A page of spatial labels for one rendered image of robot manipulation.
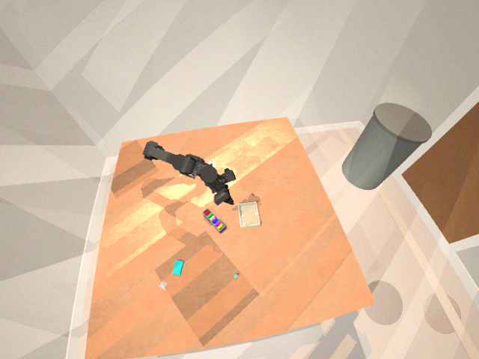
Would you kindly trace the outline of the beige square tray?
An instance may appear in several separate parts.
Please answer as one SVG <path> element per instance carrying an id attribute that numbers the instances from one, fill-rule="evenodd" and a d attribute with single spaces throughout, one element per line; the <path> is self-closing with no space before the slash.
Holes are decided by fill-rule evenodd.
<path id="1" fill-rule="evenodd" d="M 259 227 L 260 218 L 257 202 L 238 203 L 240 228 Z"/>

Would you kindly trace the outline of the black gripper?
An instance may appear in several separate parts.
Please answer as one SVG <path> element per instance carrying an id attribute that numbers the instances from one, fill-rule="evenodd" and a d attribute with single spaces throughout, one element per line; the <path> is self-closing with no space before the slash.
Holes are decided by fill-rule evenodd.
<path id="1" fill-rule="evenodd" d="M 214 199 L 214 203 L 217 206 L 220 205 L 222 202 L 228 203 L 232 206 L 234 205 L 234 201 L 228 189 L 228 184 L 225 187 L 223 187 L 224 184 L 221 185 L 221 183 L 218 181 L 218 177 L 213 182 L 204 182 L 204 183 L 206 187 L 208 186 L 212 190 L 213 194 L 216 193 L 213 199 Z"/>

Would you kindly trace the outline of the teal rectangular block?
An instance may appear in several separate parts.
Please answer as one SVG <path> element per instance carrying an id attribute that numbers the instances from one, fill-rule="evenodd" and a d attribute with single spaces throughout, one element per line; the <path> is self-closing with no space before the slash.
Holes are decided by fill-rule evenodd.
<path id="1" fill-rule="evenodd" d="M 183 264 L 184 264 L 184 261 L 175 260 L 175 265 L 174 265 L 174 269 L 173 269 L 172 274 L 181 275 L 181 271 L 183 269 Z"/>

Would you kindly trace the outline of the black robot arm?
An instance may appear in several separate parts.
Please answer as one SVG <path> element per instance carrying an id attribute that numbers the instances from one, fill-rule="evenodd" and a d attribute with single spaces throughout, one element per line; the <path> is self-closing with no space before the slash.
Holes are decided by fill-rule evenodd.
<path id="1" fill-rule="evenodd" d="M 195 180 L 196 176 L 200 177 L 204 182 L 213 182 L 218 177 L 218 181 L 224 184 L 236 179 L 233 170 L 225 169 L 225 172 L 221 175 L 213 167 L 213 163 L 206 163 L 204 159 L 193 154 L 187 154 L 186 156 L 178 154 L 175 155 L 168 151 L 165 151 L 162 146 L 159 146 L 155 141 L 147 141 L 144 152 L 142 153 L 146 159 L 152 161 L 161 160 L 168 164 L 172 164 L 175 170 L 178 170 L 180 174 Z M 191 174 L 191 175 L 189 175 Z"/>

